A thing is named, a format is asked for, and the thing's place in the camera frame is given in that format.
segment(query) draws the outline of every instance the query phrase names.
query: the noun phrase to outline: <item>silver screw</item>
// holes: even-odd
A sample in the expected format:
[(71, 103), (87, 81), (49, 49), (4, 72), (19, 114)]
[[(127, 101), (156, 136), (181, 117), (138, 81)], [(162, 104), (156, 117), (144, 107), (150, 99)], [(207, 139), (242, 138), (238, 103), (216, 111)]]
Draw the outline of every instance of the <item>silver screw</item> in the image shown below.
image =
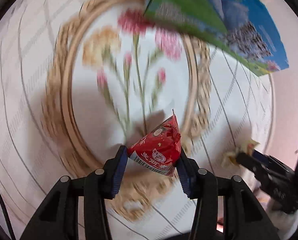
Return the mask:
[(233, 176), (233, 180), (234, 180), (235, 182), (241, 182), (241, 181), (242, 181), (242, 178), (241, 178), (240, 176), (238, 176), (238, 175), (234, 175), (234, 176)]
[(97, 169), (97, 170), (95, 170), (95, 174), (97, 174), (97, 175), (102, 175), (102, 174), (104, 174), (104, 169)]
[(67, 182), (69, 180), (69, 177), (68, 176), (62, 176), (61, 178), (60, 178), (60, 181), (61, 182)]
[(198, 173), (199, 173), (200, 175), (206, 175), (206, 174), (207, 174), (207, 170), (201, 168), (201, 169), (198, 170)]

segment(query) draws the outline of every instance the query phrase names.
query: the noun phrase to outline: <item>red snack package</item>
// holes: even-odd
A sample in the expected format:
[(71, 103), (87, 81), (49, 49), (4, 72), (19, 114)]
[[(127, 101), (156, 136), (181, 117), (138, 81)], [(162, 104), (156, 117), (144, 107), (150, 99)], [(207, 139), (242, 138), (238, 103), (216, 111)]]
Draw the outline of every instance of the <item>red snack package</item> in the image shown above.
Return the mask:
[(129, 158), (151, 171), (173, 176), (181, 152), (180, 133), (175, 113), (128, 148)]

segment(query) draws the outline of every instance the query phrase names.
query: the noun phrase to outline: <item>white tablecloth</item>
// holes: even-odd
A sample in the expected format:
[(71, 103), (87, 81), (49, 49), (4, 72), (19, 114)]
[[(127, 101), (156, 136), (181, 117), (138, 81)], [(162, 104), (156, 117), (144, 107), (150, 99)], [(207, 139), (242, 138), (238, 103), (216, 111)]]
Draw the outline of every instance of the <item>white tablecloth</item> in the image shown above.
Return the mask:
[[(68, 175), (42, 130), (41, 98), (59, 27), (84, 1), (18, 0), (0, 23), (0, 192), (17, 238), (54, 183)], [(221, 168), (222, 153), (250, 137), (261, 143), (259, 151), (265, 150), (272, 86), (269, 76), (256, 77), (213, 46), (210, 54), (210, 125), (193, 142), (192, 156), (199, 166), (229, 178), (240, 171)], [(244, 178), (252, 185), (249, 174)], [(177, 183), (135, 223), (108, 210), (113, 239), (158, 239), (189, 231), (195, 205)], [(79, 232), (83, 238), (82, 226)]]

